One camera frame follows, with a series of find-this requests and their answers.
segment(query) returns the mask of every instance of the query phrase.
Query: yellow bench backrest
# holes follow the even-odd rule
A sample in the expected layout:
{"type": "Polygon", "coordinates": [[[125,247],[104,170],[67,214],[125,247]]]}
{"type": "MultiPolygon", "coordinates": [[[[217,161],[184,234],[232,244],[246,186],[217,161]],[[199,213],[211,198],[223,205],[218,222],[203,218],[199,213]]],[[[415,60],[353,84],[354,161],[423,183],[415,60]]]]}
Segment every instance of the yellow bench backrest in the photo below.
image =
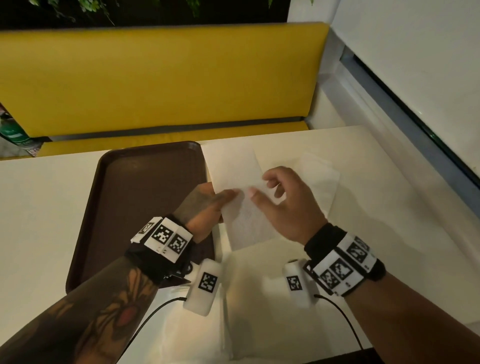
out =
{"type": "Polygon", "coordinates": [[[328,25],[0,33],[0,101],[30,136],[306,116],[328,25]]]}

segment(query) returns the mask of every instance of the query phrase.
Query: dark wall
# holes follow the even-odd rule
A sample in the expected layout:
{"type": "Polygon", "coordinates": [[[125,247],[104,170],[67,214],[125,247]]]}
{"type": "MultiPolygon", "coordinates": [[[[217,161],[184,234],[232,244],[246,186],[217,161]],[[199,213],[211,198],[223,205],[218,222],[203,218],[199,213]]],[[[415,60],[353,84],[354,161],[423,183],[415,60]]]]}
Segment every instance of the dark wall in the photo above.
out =
{"type": "MultiPolygon", "coordinates": [[[[60,0],[58,17],[47,0],[41,7],[28,0],[0,1],[0,30],[112,27],[99,10],[82,12],[77,0],[60,0]]],[[[186,0],[104,0],[115,26],[192,24],[282,23],[287,21],[290,0],[200,0],[194,17],[186,0]]]]}

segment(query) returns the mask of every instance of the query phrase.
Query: person's left hand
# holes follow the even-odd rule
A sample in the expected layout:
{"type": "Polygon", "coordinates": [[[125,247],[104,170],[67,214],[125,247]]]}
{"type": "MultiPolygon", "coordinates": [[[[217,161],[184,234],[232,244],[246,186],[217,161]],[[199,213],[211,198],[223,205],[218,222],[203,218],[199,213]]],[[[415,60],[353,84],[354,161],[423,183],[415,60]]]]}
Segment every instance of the person's left hand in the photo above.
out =
{"type": "Polygon", "coordinates": [[[205,239],[221,222],[220,209],[233,200],[239,190],[223,190],[215,194],[211,182],[199,184],[173,213],[193,234],[196,243],[205,239]]]}

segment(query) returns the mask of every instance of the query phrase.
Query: tattooed forearm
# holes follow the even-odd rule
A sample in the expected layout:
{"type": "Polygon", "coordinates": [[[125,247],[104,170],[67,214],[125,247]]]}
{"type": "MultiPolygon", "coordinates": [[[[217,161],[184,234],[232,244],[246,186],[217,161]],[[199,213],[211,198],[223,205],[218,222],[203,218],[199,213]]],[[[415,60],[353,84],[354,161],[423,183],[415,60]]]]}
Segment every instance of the tattooed forearm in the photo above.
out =
{"type": "Polygon", "coordinates": [[[0,363],[115,363],[156,291],[120,258],[2,345],[0,363]]]}

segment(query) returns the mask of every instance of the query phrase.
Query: table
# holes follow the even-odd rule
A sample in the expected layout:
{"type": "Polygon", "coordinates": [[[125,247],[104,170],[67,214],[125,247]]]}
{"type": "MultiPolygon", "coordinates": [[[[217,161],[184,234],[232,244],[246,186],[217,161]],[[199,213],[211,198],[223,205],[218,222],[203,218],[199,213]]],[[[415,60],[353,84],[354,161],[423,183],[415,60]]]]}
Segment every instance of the table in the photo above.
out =
{"type": "MultiPolygon", "coordinates": [[[[314,148],[341,172],[329,219],[368,242],[388,270],[464,324],[480,320],[480,277],[363,126],[246,137],[263,170],[314,148]]],[[[0,163],[0,342],[65,293],[98,159],[91,152],[0,163]]],[[[237,357],[305,363],[357,350],[328,303],[300,311],[281,269],[303,257],[278,240],[229,252],[222,226],[228,325],[237,357]]],[[[335,301],[352,317],[342,299],[335,301]]],[[[368,344],[357,322],[352,323],[368,344]]]]}

